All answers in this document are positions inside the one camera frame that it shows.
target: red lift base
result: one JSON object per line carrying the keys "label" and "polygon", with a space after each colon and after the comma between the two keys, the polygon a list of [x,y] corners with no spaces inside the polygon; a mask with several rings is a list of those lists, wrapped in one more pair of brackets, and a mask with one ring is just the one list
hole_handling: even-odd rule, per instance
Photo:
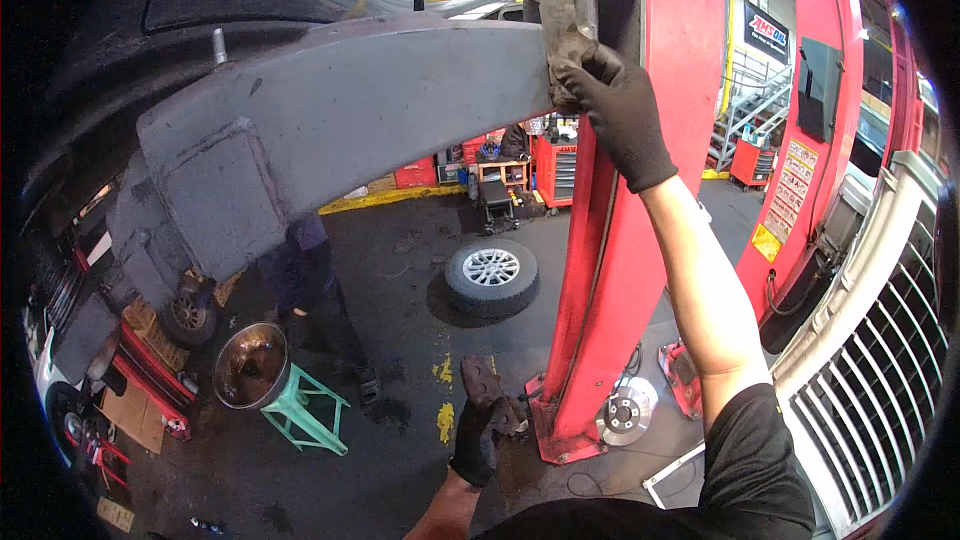
{"label": "red lift base", "polygon": [[556,438],[550,434],[557,416],[558,403],[541,400],[540,396],[543,395],[540,392],[543,387],[543,375],[527,381],[525,386],[528,396],[537,394],[536,398],[530,399],[530,414],[533,416],[536,447],[539,449],[540,458],[547,463],[563,465],[606,454],[610,447],[601,442],[598,435],[584,433],[570,438]]}

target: chrome grille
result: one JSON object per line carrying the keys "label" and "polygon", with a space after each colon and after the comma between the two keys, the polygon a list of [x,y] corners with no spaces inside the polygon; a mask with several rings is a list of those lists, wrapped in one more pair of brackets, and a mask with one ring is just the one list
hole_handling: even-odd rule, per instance
{"label": "chrome grille", "polygon": [[934,211],[921,203],[893,273],[853,334],[791,397],[851,522],[890,503],[917,459],[942,384]]}

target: metal basin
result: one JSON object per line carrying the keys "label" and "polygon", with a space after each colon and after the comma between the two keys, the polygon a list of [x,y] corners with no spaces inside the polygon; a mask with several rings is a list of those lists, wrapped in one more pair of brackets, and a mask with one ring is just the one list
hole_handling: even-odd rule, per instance
{"label": "metal basin", "polygon": [[261,321],[234,333],[217,354],[213,391],[231,409],[266,407],[290,377],[287,338],[280,327]]}

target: spray can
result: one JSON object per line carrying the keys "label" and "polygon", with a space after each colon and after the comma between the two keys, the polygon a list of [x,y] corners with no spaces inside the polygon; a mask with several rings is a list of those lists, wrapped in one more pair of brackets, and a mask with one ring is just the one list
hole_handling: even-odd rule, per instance
{"label": "spray can", "polygon": [[203,519],[197,519],[196,517],[191,517],[190,523],[193,524],[193,527],[196,528],[197,530],[203,530],[204,532],[208,532],[215,536],[224,535],[224,529],[222,528],[222,526],[216,523],[204,521]]}

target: person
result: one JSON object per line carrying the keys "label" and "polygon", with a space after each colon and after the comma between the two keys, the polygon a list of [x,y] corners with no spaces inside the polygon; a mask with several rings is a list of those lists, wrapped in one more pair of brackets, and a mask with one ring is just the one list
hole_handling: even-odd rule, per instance
{"label": "person", "polygon": [[380,396],[377,370],[360,343],[347,313],[347,299],[333,270],[327,230],[312,211],[287,230],[286,239],[257,259],[260,275],[276,303],[287,341],[294,348],[337,351],[337,373],[347,373],[359,386],[364,405]]}
{"label": "person", "polygon": [[[678,330],[700,374],[703,486],[698,505],[690,508],[660,510],[618,498],[544,502],[478,537],[810,538],[810,489],[797,470],[753,309],[697,201],[677,176],[649,75],[597,44],[582,63],[561,64],[557,78],[577,98],[597,143],[653,222]],[[709,283],[701,275],[706,270]],[[715,300],[718,295],[724,300]],[[490,415],[467,403],[446,481],[408,540],[467,537],[480,489],[496,470]]]}

